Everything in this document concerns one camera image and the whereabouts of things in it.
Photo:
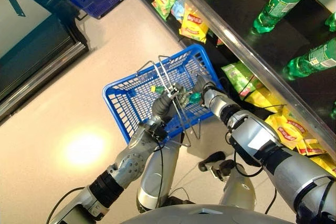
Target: yellow snack bag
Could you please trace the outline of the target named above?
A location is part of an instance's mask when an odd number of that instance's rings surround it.
[[[336,164],[328,154],[311,157],[310,159],[336,177]]]
[[[186,3],[184,4],[184,15],[179,32],[185,37],[205,43],[208,26],[199,17],[197,12],[196,10],[192,10]]]
[[[307,147],[306,147],[306,143],[304,142],[304,140],[301,140],[296,145],[296,149],[298,150],[298,153],[300,153],[301,155],[306,155],[307,154]]]
[[[307,147],[307,155],[317,155],[317,154],[324,154],[327,151],[319,144],[316,138],[313,136],[308,136],[304,138],[304,142]]]
[[[287,119],[280,113],[270,115],[265,122],[277,132],[281,143],[291,150],[303,140],[300,132],[293,125],[286,123]]]
[[[273,113],[277,113],[282,109],[282,106],[272,106],[279,105],[281,102],[266,87],[253,91],[245,101],[260,108],[268,107],[265,109]]]
[[[294,126],[301,133],[302,136],[307,135],[306,128],[301,125],[301,123],[295,118],[295,116],[289,111],[286,106],[284,106],[284,108],[282,109],[282,116],[286,118],[286,123]]]

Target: store shelf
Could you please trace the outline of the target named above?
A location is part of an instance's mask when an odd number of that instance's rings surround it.
[[[162,20],[151,6],[153,0],[143,1]],[[333,36],[323,25],[330,13],[315,0],[303,0],[272,32],[258,35],[251,27],[266,1],[187,0],[203,14],[210,29],[226,45],[219,48],[210,42],[204,45],[217,74],[225,77],[221,67],[240,59],[273,93],[282,98],[282,102],[290,106],[328,152],[336,155],[336,126],[329,117],[336,98],[334,71],[326,70],[294,82],[286,82],[281,75],[289,59]],[[181,25],[172,15],[163,23],[183,46],[195,43],[178,34]],[[328,82],[321,82],[321,79],[328,79]]]

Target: green snack bag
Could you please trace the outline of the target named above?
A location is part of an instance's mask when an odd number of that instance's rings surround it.
[[[222,67],[222,70],[230,80],[235,90],[239,93],[239,97],[242,100],[250,92],[264,86],[240,61],[224,66]]]
[[[160,14],[160,16],[164,20],[166,20],[170,13],[170,9],[174,5],[175,1],[176,0],[154,0],[152,5],[157,10],[157,12]]]

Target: robot forearm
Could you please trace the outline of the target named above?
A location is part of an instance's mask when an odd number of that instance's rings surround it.
[[[336,183],[310,159],[282,148],[276,132],[242,110],[211,83],[204,86],[204,104],[231,132],[230,143],[249,165],[263,166],[298,223],[334,223]]]

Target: chip bag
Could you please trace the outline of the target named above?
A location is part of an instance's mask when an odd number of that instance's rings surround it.
[[[171,13],[177,21],[182,23],[184,16],[184,0],[176,0],[175,4],[172,7]]]
[[[307,156],[324,154],[327,152],[313,136],[305,137],[304,142],[306,144]]]
[[[336,164],[328,154],[311,157],[310,159],[336,177]]]
[[[282,110],[282,106],[275,106],[281,104],[281,102],[266,87],[253,91],[245,101],[273,113]]]
[[[180,34],[190,39],[206,42],[206,33],[208,26],[204,23],[197,10],[192,10],[186,3],[184,4],[184,15],[182,26],[179,30]]]
[[[281,143],[289,149],[294,149],[303,140],[302,134],[280,113],[270,115],[265,120],[278,134]]]
[[[222,67],[222,70],[242,100],[248,93],[263,86],[241,61]]]
[[[175,1],[176,0],[154,0],[152,5],[160,16],[166,20]]]

